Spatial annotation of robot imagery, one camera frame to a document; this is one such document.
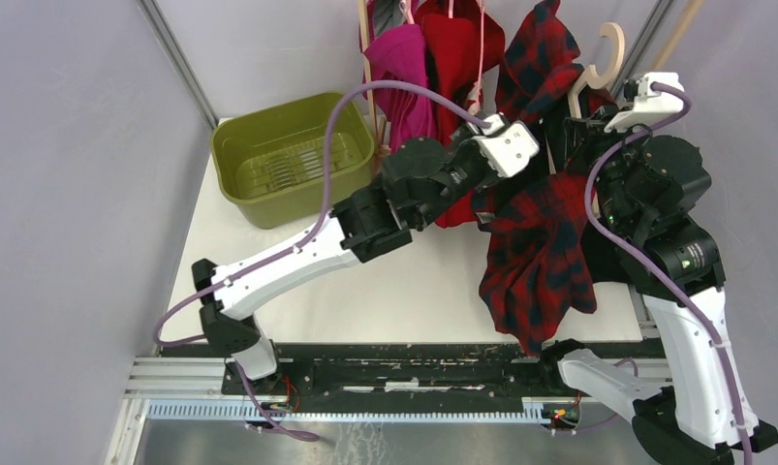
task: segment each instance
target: white table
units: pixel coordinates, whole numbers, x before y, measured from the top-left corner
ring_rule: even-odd
[[[311,225],[304,218],[273,230],[252,226],[220,192],[209,157],[195,214],[177,270],[169,307],[195,289],[190,266],[207,258],[229,264],[263,251]],[[516,342],[494,330],[478,285],[488,235],[474,225],[415,232],[414,242],[364,265],[336,271],[279,295],[257,315],[269,338],[290,343]],[[554,339],[639,341],[628,288],[594,286],[593,315],[569,310]],[[175,315],[166,340],[200,334],[199,306]]]

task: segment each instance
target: olive green basket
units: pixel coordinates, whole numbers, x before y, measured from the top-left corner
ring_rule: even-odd
[[[343,94],[327,92],[229,120],[212,135],[220,190],[256,227],[320,211],[323,141]],[[371,181],[374,139],[358,107],[343,109],[331,138],[331,201]]]

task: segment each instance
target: white wall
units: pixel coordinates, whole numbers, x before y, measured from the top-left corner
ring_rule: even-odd
[[[207,139],[137,2],[0,0],[0,464],[103,461]]]
[[[362,79],[358,0],[158,0],[203,92],[221,117],[238,116]],[[486,0],[509,42],[536,1]],[[559,17],[581,62],[605,66],[600,24],[616,21],[631,46],[654,0],[566,0]],[[493,100],[496,70],[486,95]]]
[[[694,100],[671,132],[700,146],[714,181],[695,217],[721,247],[740,376],[778,427],[778,0],[705,2],[666,69]],[[757,459],[778,464],[778,446]]]

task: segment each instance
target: metal floor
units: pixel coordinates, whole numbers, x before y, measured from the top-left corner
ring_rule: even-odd
[[[607,409],[584,406],[583,425]],[[645,465],[654,462],[630,425],[615,421],[574,437],[551,438],[530,424],[289,423],[320,434],[319,443],[246,430],[237,421],[148,420],[141,465]]]

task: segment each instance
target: orange wire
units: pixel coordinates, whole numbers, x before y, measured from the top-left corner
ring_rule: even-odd
[[[295,413],[295,412],[297,412],[297,409],[299,409],[299,408],[300,408],[300,391],[299,391],[299,390],[297,390],[297,387],[296,387],[295,385],[289,384],[289,386],[290,386],[292,389],[294,389],[294,390],[295,390],[295,394],[297,394],[297,398],[296,398],[295,407],[292,409],[292,412],[293,412],[293,413]]]
[[[578,407],[578,406],[579,406],[579,402],[580,402],[581,400],[582,400],[582,391],[581,391],[581,390],[578,390],[578,391],[576,392],[576,399],[574,399],[574,403],[573,403],[573,404],[571,404],[571,407],[569,408],[569,410],[573,409],[574,407]]]

